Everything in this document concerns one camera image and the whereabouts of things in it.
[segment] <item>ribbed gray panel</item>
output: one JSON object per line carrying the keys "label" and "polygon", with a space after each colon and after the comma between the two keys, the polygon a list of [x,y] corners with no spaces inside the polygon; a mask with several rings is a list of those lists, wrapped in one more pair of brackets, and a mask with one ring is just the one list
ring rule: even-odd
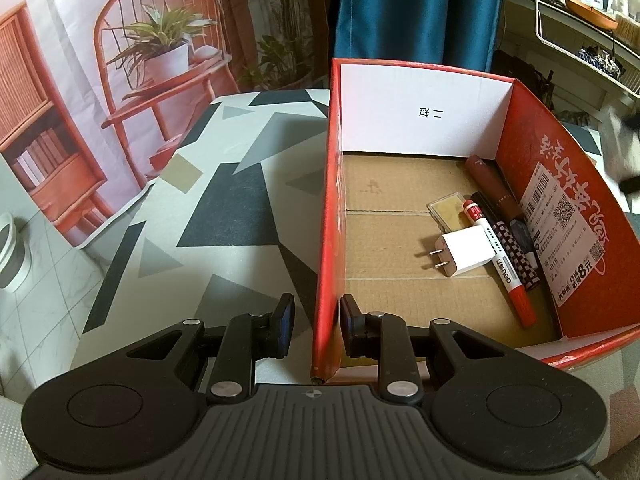
{"label": "ribbed gray panel", "polygon": [[[136,470],[81,475],[50,466],[31,480],[513,480],[444,446],[414,408],[367,386],[264,384],[247,402],[218,406],[167,457]],[[585,466],[528,480],[594,480]]]}

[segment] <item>qr code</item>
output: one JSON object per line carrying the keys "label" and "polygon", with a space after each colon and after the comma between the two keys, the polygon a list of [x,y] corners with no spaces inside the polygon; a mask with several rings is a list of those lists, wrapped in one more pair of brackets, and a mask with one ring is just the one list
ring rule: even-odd
{"label": "qr code", "polygon": [[560,227],[562,229],[565,229],[567,227],[573,215],[574,205],[569,202],[569,199],[566,197],[566,195],[562,195],[560,197],[560,202],[554,209],[554,216],[556,217],[556,220],[558,220],[558,223],[560,224]]}
{"label": "qr code", "polygon": [[602,247],[600,242],[596,242],[594,243],[593,247],[589,249],[589,252],[591,253],[591,256],[593,256],[593,261],[597,262],[601,259],[602,255],[604,254],[604,248]]}

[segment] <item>white sticker label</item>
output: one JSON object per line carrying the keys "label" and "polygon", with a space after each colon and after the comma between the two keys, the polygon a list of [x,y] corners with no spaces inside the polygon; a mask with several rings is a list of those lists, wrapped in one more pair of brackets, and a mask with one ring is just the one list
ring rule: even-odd
{"label": "white sticker label", "polygon": [[604,248],[574,202],[540,163],[520,207],[556,305],[562,306],[600,261]]}

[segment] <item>blue curtain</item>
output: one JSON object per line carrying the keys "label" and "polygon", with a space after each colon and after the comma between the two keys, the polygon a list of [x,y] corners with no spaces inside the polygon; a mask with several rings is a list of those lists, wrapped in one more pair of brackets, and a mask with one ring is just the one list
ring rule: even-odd
{"label": "blue curtain", "polygon": [[335,57],[487,71],[501,0],[340,0]]}

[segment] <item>brown tube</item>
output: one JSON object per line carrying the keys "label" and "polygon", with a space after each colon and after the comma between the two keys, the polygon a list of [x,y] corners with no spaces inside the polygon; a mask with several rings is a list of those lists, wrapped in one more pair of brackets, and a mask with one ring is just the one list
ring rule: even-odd
{"label": "brown tube", "polygon": [[504,186],[495,171],[484,163],[484,160],[477,155],[472,155],[466,160],[465,168],[489,199],[490,205],[500,212],[500,216],[505,222],[509,223],[514,218],[524,218],[524,213],[513,195]]}

